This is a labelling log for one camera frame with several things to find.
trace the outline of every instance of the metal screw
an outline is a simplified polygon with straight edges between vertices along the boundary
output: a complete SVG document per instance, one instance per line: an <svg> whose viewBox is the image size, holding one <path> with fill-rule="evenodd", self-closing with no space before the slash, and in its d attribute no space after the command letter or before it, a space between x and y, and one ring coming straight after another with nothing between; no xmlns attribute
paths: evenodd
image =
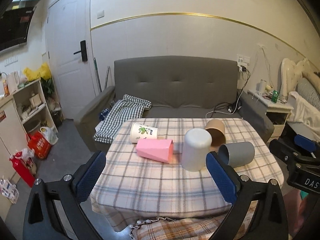
<svg viewBox="0 0 320 240"><path fill-rule="evenodd" d="M34 182L35 185L38 185L40 183L41 183L41 179L36 179L35 182Z"/></svg>
<svg viewBox="0 0 320 240"><path fill-rule="evenodd" d="M249 177L247 175L241 175L240 179L243 180L243 181L248 181Z"/></svg>
<svg viewBox="0 0 320 240"><path fill-rule="evenodd" d="M278 181L276 181L276 179L271 179L270 182L271 182L272 185L277 185L278 184Z"/></svg>
<svg viewBox="0 0 320 240"><path fill-rule="evenodd" d="M69 181L69 180L71 180L71 178L72 178L72 176L71 176L70 174L67 174L67 175L65 175L65 176L63 177L63 180L64 180L64 181Z"/></svg>

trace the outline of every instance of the pink cup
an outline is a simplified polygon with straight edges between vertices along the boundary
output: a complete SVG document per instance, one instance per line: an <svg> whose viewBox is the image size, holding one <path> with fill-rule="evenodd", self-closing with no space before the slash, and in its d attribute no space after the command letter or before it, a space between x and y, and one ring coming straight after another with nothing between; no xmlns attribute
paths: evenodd
<svg viewBox="0 0 320 240"><path fill-rule="evenodd" d="M173 154L173 141L170 139L140 139L136 150L138 156L170 163Z"/></svg>

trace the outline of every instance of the blue gripper pad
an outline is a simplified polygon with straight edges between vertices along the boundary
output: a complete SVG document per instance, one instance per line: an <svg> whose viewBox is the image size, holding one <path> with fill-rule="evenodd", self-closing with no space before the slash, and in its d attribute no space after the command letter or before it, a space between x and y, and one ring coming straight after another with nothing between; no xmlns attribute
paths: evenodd
<svg viewBox="0 0 320 240"><path fill-rule="evenodd" d="M224 200L233 205L237 199L236 185L211 153L207 154L205 162L207 169L220 190Z"/></svg>
<svg viewBox="0 0 320 240"><path fill-rule="evenodd" d="M301 148L307 150L310 153L313 153L316 151L316 144L314 141L311 141L310 139L298 134L294 137L294 143Z"/></svg>
<svg viewBox="0 0 320 240"><path fill-rule="evenodd" d="M100 152L100 154L89 166L83 177L76 184L76 199L78 203L81 203L88 199L105 166L106 154Z"/></svg>

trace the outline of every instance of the potted plant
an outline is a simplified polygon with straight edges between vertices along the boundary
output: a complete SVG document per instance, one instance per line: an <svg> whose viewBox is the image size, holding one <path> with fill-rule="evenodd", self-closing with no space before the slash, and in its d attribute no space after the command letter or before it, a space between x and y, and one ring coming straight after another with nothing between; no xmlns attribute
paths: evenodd
<svg viewBox="0 0 320 240"><path fill-rule="evenodd" d="M49 78L47 80L41 78L41 86L45 100L47 101L48 108L50 111L52 111L53 109L55 109L56 106L55 101L52 99L52 95L54 93L54 85L52 78Z"/></svg>

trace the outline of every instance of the yellow bag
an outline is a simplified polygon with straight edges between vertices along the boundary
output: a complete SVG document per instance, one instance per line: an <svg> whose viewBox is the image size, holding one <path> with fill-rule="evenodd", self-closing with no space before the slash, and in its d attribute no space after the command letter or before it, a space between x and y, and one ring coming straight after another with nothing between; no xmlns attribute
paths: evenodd
<svg viewBox="0 0 320 240"><path fill-rule="evenodd" d="M50 68L46 62L43 63L41 67L35 71L27 67L23 70L23 73L26 75L29 81L36 80L40 77L42 77L45 80L48 80L52 77Z"/></svg>

